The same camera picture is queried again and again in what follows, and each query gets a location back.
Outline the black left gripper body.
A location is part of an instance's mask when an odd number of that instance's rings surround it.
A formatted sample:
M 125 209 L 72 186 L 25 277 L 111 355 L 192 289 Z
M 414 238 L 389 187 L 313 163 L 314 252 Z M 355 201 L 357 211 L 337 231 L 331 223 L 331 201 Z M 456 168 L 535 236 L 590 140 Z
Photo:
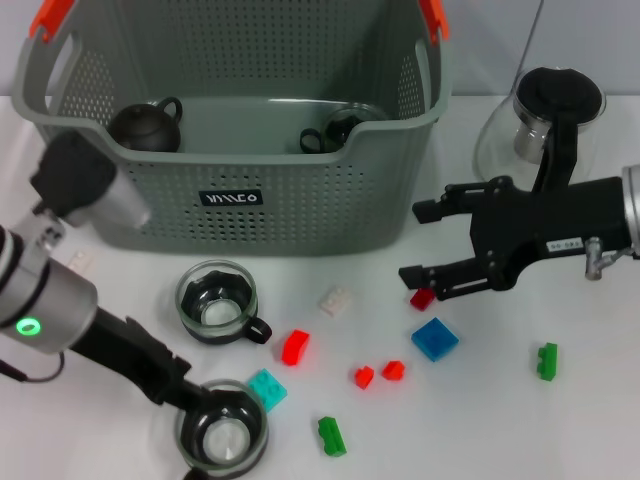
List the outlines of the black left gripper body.
M 190 384 L 184 380 L 190 364 L 130 317 L 121 320 L 98 309 L 74 352 L 125 377 L 155 404 L 190 403 Z

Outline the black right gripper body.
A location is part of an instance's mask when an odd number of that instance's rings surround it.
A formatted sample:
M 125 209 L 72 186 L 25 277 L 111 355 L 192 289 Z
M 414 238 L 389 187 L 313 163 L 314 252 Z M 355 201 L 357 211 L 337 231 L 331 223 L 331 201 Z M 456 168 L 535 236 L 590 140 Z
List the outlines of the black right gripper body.
M 535 262 L 584 253 L 560 245 L 577 238 L 598 238 L 606 250 L 628 247 L 619 177 L 539 193 L 508 187 L 490 193 L 472 213 L 472 245 L 492 290 L 513 288 Z

